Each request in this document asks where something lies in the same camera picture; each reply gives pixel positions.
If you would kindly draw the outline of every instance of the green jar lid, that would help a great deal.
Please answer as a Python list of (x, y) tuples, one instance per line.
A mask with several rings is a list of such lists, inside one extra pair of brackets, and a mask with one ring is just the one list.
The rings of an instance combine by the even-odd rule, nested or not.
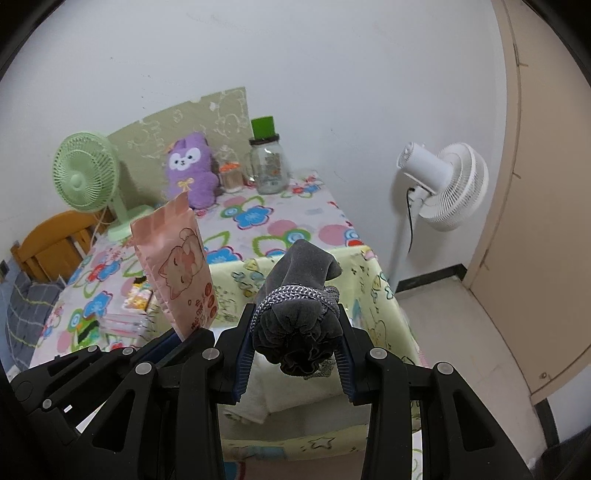
[(273, 117), (271, 116), (253, 118), (251, 120), (251, 125), (254, 140), (263, 140), (275, 136), (275, 124), (273, 122)]

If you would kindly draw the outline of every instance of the green desk fan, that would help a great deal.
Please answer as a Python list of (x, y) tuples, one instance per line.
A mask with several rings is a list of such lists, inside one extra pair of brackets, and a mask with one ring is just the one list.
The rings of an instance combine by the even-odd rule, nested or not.
[(147, 205), (125, 208), (118, 189), (119, 168), (115, 147), (106, 138), (87, 132), (67, 137), (53, 159), (53, 184), (64, 202), (79, 212), (109, 207), (115, 214), (107, 230), (114, 242), (131, 236), (129, 224), (154, 211)]

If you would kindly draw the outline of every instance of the plush toy bow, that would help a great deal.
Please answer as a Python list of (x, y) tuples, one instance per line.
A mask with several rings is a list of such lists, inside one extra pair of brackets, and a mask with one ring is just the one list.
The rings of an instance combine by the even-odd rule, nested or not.
[(195, 180), (193, 180), (191, 177), (189, 177), (186, 180), (179, 180), (177, 182), (177, 185), (179, 187), (181, 187), (184, 192), (188, 192), (189, 190), (191, 190), (191, 188), (189, 188), (189, 185), (191, 185), (194, 182), (195, 182)]

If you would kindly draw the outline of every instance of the orange lid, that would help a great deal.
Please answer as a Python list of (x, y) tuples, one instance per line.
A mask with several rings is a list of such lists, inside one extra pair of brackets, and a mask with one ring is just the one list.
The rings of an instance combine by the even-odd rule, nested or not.
[(239, 163), (224, 163), (224, 165), (222, 165), (220, 167), (220, 171), (227, 172), (227, 171), (234, 170), (235, 168), (240, 168), (240, 164)]

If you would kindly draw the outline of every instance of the fan stand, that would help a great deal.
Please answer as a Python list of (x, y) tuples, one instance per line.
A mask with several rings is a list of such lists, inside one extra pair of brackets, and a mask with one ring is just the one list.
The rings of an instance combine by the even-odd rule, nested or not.
[(118, 242), (131, 236), (131, 224), (138, 218), (149, 215), (154, 211), (148, 205), (140, 205), (138, 207), (128, 210), (125, 208), (121, 195), (117, 194), (109, 202), (109, 207), (114, 210), (116, 220), (111, 224), (107, 230), (109, 241)]
[(408, 253), (410, 252), (410, 225), (415, 226), (417, 224), (418, 214), (427, 200), (431, 196), (431, 193), (421, 187), (420, 185), (414, 186), (414, 191), (408, 192), (408, 204), (410, 205), (410, 221), (404, 219), (402, 222), (402, 228), (398, 234), (398, 240), (396, 241), (396, 248), (392, 256), (392, 263), (390, 266), (390, 275), (388, 276), (388, 283), (390, 283), (390, 289), (395, 293), (400, 283), (400, 276), (402, 275), (402, 268), (406, 263)]

